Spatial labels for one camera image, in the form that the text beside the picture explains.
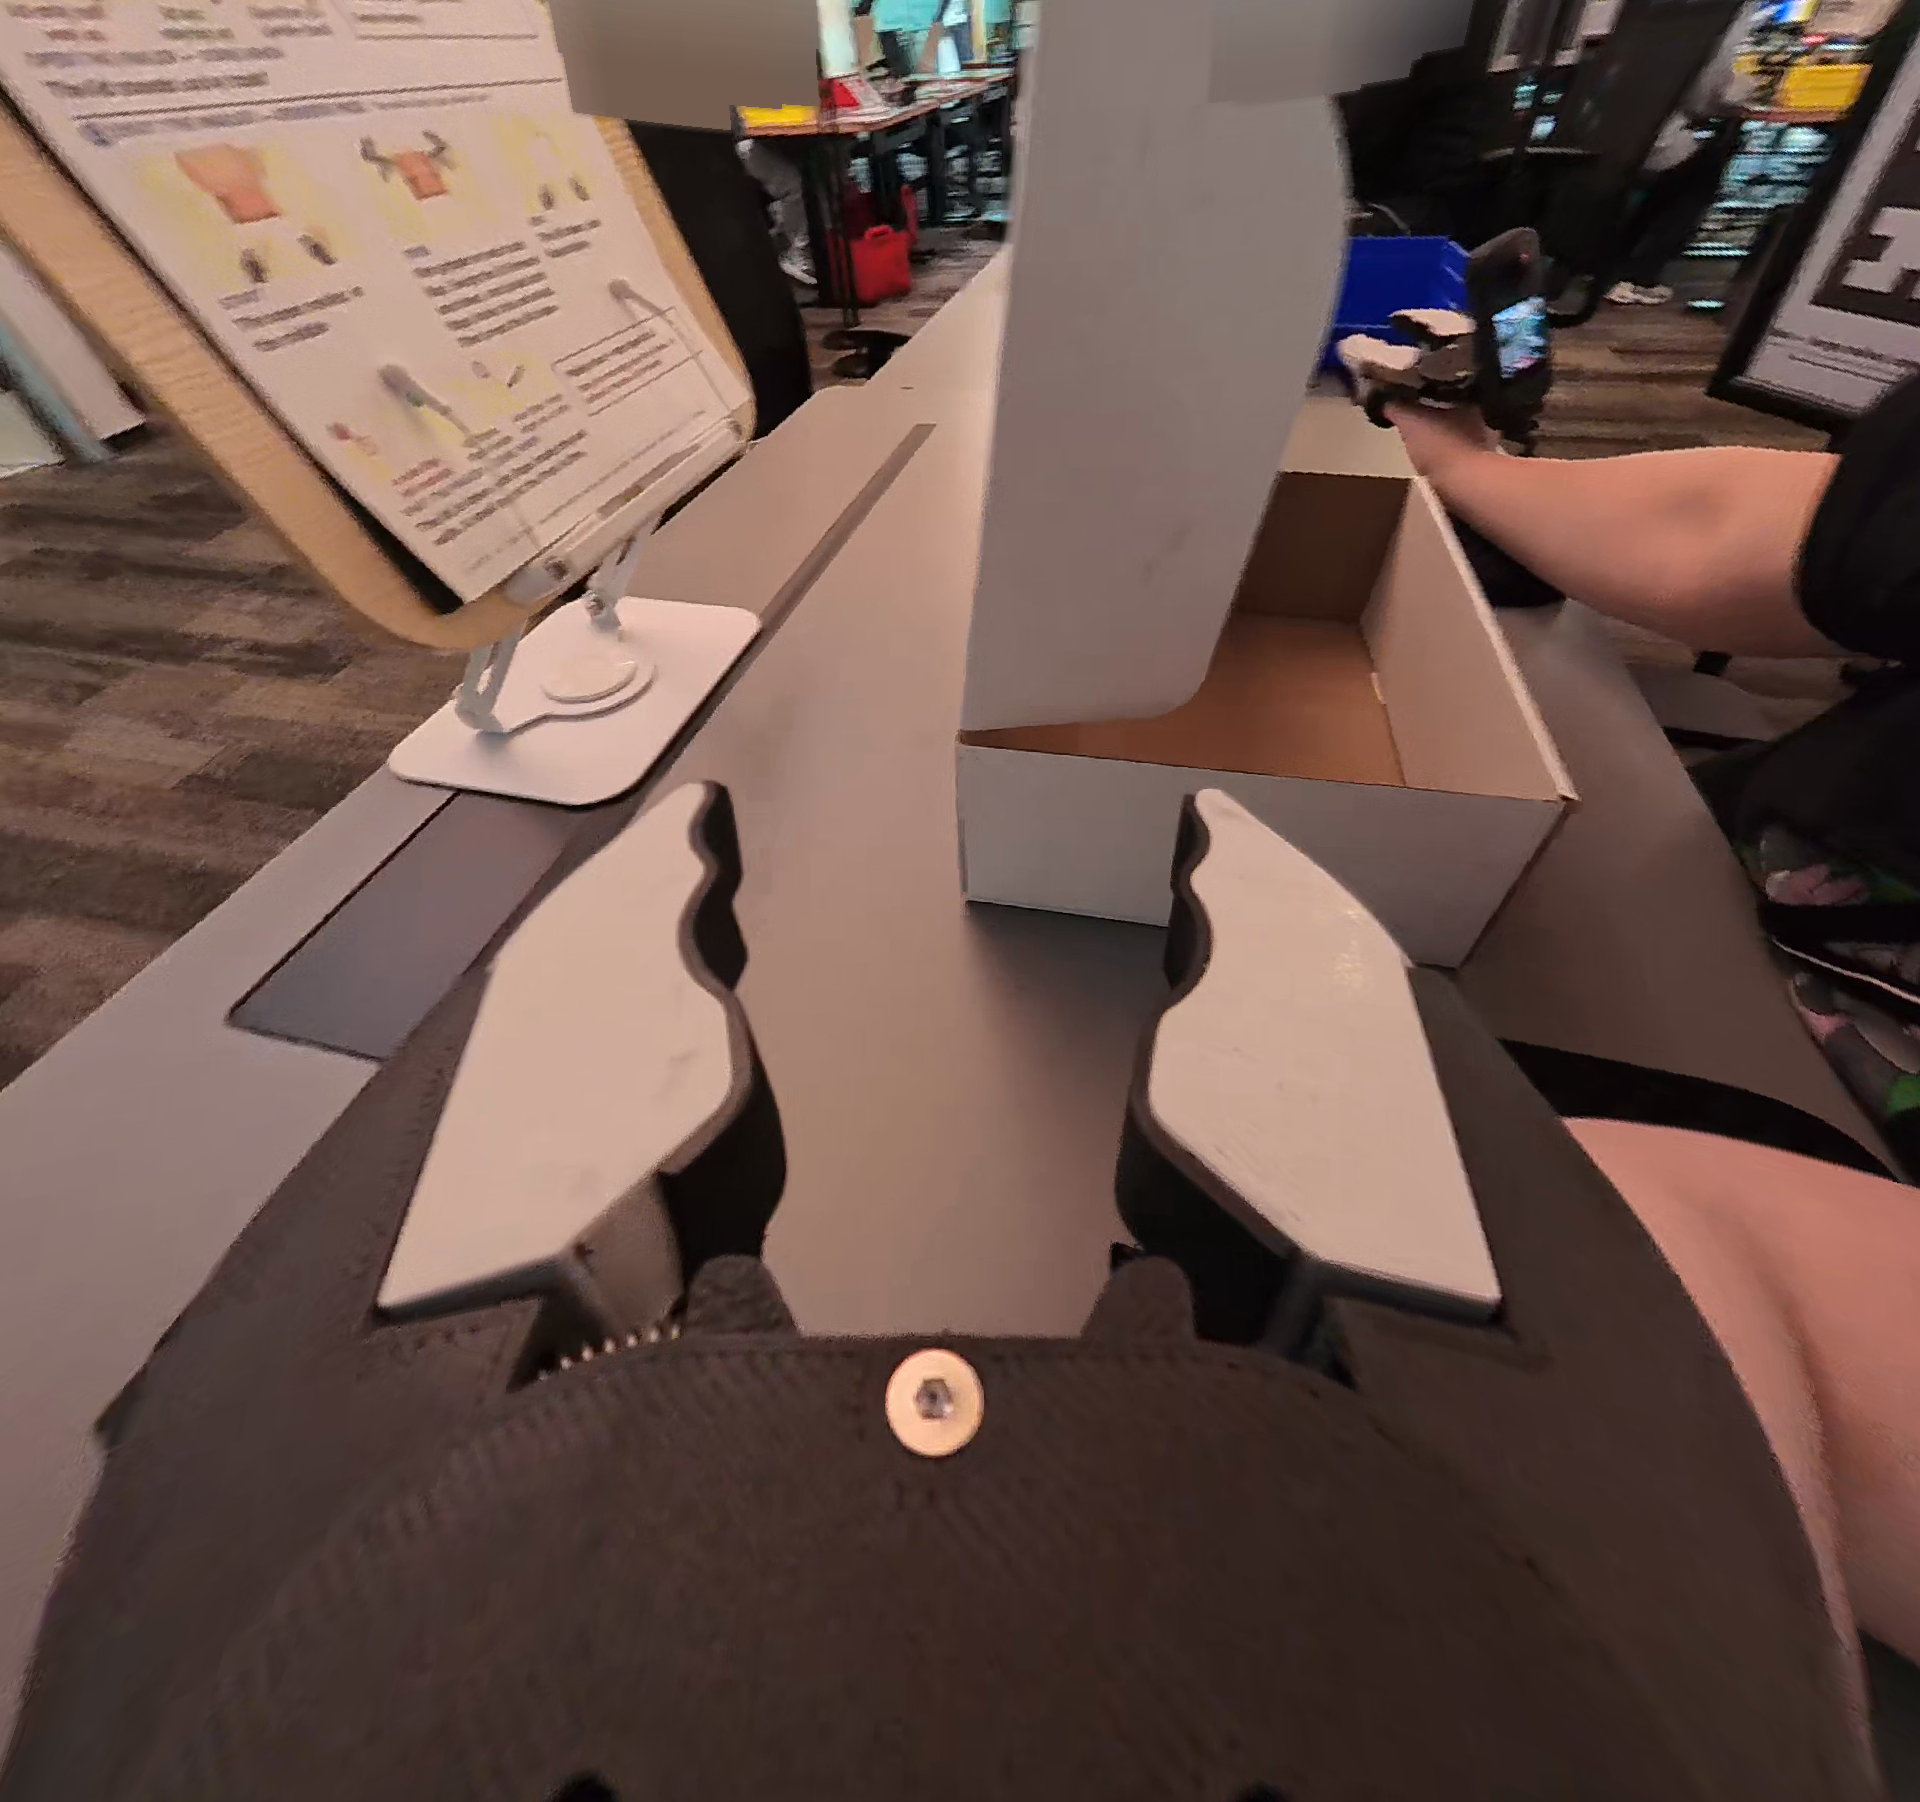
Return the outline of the white cardboard mailer box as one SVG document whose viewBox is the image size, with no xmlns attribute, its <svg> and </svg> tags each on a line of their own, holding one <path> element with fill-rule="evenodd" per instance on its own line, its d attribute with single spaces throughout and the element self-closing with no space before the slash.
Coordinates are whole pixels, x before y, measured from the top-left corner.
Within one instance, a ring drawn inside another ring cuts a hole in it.
<svg viewBox="0 0 1920 1802">
<path fill-rule="evenodd" d="M 956 734 L 971 901 L 1164 925 L 1218 787 L 1459 968 L 1572 783 L 1400 438 L 1313 396 L 1329 95 L 1214 97 L 1216 0 L 1042 0 Z"/>
</svg>

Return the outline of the person's bare leg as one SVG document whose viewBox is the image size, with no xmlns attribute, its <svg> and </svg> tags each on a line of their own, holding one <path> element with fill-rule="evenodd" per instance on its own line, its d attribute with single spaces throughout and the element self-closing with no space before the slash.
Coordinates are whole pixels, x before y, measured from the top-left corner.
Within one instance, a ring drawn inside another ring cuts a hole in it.
<svg viewBox="0 0 1920 1802">
<path fill-rule="evenodd" d="M 1917 1661 L 1917 1190 L 1797 1153 L 1570 1119 L 1721 1343 L 1839 1632 Z"/>
</svg>

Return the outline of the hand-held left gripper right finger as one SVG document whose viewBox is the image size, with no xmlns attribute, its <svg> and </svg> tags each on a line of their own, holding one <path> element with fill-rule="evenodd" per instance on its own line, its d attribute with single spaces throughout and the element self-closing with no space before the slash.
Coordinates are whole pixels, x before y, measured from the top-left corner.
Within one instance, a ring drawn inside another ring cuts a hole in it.
<svg viewBox="0 0 1920 1802">
<path fill-rule="evenodd" d="M 1403 947 L 1222 787 L 1175 836 L 1116 1165 L 1135 1257 L 1211 1346 L 1331 1350 L 1344 1306 L 1488 1335 L 1500 1277 Z"/>
</svg>

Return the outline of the black framed marker sign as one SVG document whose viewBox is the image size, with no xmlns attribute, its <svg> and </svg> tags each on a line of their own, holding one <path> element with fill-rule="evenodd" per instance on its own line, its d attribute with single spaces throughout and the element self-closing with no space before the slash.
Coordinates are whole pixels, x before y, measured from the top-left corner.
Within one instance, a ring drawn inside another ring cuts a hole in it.
<svg viewBox="0 0 1920 1802">
<path fill-rule="evenodd" d="M 1709 395 L 1837 436 L 1917 368 L 1917 40 L 1907 8 L 1766 253 Z"/>
</svg>

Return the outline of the printed instruction sheet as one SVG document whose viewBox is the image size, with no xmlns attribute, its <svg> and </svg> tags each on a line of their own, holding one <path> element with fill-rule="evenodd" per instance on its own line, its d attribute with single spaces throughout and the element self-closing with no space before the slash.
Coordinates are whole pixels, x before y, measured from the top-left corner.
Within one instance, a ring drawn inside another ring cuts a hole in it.
<svg viewBox="0 0 1920 1802">
<path fill-rule="evenodd" d="M 2 0 L 5 89 L 467 604 L 751 438 L 538 0 Z"/>
</svg>

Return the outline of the person's right hand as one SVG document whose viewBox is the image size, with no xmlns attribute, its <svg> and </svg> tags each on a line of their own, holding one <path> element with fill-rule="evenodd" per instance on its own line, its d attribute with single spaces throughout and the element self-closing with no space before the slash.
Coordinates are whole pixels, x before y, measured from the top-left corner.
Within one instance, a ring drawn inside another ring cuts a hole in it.
<svg viewBox="0 0 1920 1802">
<path fill-rule="evenodd" d="M 1375 423 L 1398 432 L 1416 471 L 1436 487 L 1481 460 L 1503 458 L 1500 435 L 1472 404 L 1374 396 L 1366 412 Z"/>
</svg>

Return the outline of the person's right forearm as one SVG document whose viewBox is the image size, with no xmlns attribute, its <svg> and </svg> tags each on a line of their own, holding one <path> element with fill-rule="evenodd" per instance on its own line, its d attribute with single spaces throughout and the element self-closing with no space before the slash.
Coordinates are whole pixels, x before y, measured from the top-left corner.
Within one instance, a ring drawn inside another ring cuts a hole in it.
<svg viewBox="0 0 1920 1802">
<path fill-rule="evenodd" d="M 1695 653 L 1835 659 L 1797 593 L 1833 456 L 1641 451 L 1596 461 L 1481 460 L 1443 504 L 1566 600 Z"/>
</svg>

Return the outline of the person's black patterned clothing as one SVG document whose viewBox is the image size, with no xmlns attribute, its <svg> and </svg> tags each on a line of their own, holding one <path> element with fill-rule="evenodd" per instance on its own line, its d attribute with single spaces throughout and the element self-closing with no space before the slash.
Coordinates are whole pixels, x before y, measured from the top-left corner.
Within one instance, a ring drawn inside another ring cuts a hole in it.
<svg viewBox="0 0 1920 1802">
<path fill-rule="evenodd" d="M 1913 1184 L 1916 379 L 1886 391 L 1826 456 L 1837 471 L 1797 593 L 1841 655 L 1735 660 L 1869 671 L 1802 727 L 1707 757 L 1692 779 L 1741 873 L 1778 990 L 1873 1122 L 1895 1176 Z"/>
</svg>

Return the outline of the wooden document stand white base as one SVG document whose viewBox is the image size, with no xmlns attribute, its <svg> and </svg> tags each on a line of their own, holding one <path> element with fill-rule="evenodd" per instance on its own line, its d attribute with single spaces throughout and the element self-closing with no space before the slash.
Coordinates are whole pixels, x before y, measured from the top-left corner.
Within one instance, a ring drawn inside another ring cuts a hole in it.
<svg viewBox="0 0 1920 1802">
<path fill-rule="evenodd" d="M 397 777 L 635 785 L 761 632 L 631 595 L 745 368 L 541 0 L 2 0 L 5 239 L 356 615 L 463 655 Z"/>
</svg>

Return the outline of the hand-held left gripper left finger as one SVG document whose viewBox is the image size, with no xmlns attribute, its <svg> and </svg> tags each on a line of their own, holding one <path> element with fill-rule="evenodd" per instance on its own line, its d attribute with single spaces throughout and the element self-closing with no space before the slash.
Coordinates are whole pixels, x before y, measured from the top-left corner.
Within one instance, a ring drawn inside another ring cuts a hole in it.
<svg viewBox="0 0 1920 1802">
<path fill-rule="evenodd" d="M 493 955 L 379 1311 L 537 1302 L 562 1330 L 668 1330 L 758 1257 L 785 1186 L 740 997 L 735 811 L 687 781 L 551 885 Z"/>
</svg>

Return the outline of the blue bin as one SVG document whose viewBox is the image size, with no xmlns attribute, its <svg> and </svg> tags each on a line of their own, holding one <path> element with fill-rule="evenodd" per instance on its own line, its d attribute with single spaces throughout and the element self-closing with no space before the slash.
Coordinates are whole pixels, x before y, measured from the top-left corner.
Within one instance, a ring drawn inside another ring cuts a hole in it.
<svg viewBox="0 0 1920 1802">
<path fill-rule="evenodd" d="M 1338 345 L 1352 334 L 1385 341 L 1393 316 L 1403 310 L 1463 310 L 1467 264 L 1470 253 L 1448 236 L 1351 236 L 1320 370 L 1341 372 Z"/>
</svg>

